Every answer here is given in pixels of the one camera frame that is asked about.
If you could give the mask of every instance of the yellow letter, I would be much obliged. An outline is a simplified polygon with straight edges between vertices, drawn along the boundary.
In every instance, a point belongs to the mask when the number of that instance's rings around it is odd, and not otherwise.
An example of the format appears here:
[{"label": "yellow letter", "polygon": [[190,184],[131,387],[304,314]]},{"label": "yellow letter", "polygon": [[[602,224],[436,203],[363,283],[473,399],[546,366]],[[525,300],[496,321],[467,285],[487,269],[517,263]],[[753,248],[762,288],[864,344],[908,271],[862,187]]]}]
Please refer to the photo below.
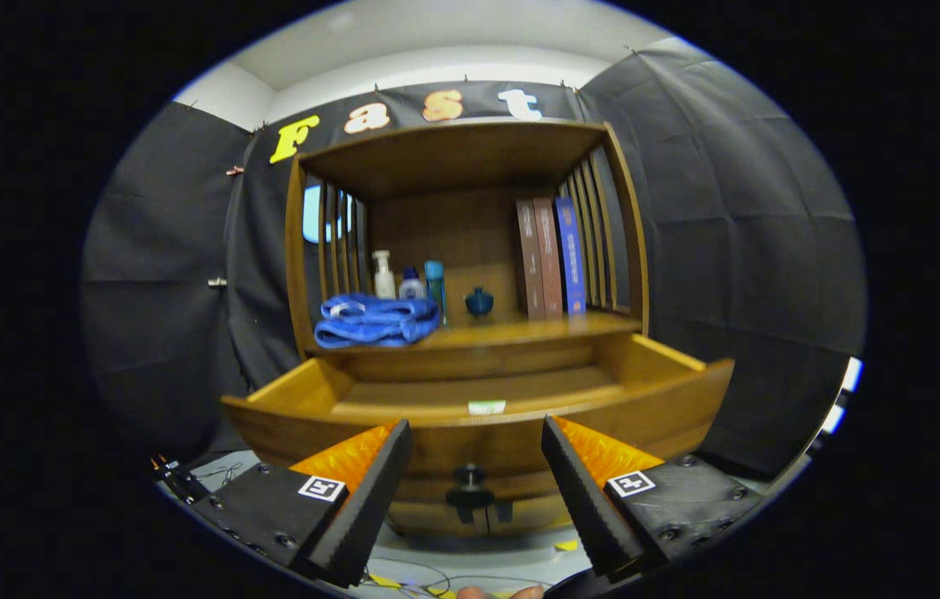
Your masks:
[{"label": "yellow letter", "polygon": [[345,133],[361,133],[367,129],[380,129],[389,124],[389,109],[382,102],[360,106],[348,114],[344,124]]},{"label": "yellow letter", "polygon": [[463,114],[463,104],[459,101],[463,94],[458,90],[443,90],[432,92],[425,97],[425,110],[422,117],[427,121],[450,121],[450,119]]},{"label": "yellow letter", "polygon": [[274,155],[271,157],[271,164],[279,160],[290,158],[296,153],[296,144],[304,143],[307,139],[308,126],[319,124],[319,115],[313,114],[307,118],[300,119],[294,124],[283,126],[277,131],[277,148],[274,149]]}]

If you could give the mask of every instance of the book spine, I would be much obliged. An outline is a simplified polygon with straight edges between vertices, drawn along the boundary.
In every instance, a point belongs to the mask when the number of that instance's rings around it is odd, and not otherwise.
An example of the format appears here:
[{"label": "book spine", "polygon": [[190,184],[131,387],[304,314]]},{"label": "book spine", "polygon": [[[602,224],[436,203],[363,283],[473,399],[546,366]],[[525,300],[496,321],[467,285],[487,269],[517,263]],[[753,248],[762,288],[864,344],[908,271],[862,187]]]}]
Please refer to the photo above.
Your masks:
[{"label": "book spine", "polygon": [[558,265],[558,243],[555,240],[555,216],[550,197],[533,201],[537,220],[537,241],[540,243],[540,274],[543,278],[543,312],[547,318],[562,316],[562,271]]},{"label": "book spine", "polygon": [[571,198],[555,198],[555,219],[562,249],[562,291],[566,296],[566,312],[584,314],[585,272],[581,264],[581,234]]},{"label": "book spine", "polygon": [[540,272],[540,244],[537,242],[533,201],[517,201],[515,210],[522,259],[521,269],[517,272],[519,303],[530,319],[541,319],[545,317],[545,307],[543,307],[543,278]]}]

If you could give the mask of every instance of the folded towel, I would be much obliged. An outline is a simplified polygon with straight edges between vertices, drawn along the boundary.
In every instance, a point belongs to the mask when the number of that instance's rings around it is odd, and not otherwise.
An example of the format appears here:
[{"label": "folded towel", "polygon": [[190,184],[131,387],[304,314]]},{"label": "folded towel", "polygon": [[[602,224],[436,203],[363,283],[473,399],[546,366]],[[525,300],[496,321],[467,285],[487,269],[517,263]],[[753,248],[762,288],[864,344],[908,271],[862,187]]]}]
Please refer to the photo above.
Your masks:
[{"label": "folded towel", "polygon": [[363,293],[330,297],[322,304],[322,315],[314,340],[326,349],[413,344],[440,324],[432,299],[379,299]]},{"label": "folded towel", "polygon": [[380,299],[366,293],[334,295],[322,303],[322,318],[359,323],[395,323],[427,319],[437,309],[432,299]]}]

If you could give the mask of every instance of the human hand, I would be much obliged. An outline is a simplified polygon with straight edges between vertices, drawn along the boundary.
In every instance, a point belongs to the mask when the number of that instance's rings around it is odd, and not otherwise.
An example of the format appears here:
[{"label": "human hand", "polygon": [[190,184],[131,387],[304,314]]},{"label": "human hand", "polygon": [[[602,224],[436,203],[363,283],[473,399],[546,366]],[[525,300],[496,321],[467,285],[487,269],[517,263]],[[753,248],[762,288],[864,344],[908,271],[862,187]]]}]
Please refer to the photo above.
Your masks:
[{"label": "human hand", "polygon": [[[543,587],[523,588],[519,592],[511,595],[511,599],[540,599],[543,597]],[[455,599],[492,599],[492,595],[487,594],[478,587],[463,587],[456,592]]]}]

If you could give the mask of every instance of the teal bottle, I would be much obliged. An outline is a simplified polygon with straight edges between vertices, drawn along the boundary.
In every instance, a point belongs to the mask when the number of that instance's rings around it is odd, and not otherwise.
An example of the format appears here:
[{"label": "teal bottle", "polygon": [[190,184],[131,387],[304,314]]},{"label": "teal bottle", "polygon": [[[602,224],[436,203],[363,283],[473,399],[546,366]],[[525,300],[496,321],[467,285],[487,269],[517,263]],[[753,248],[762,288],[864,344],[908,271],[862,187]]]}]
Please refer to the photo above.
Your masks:
[{"label": "teal bottle", "polygon": [[444,265],[436,260],[425,262],[425,293],[440,309],[440,324],[448,326],[448,296],[444,293]]}]

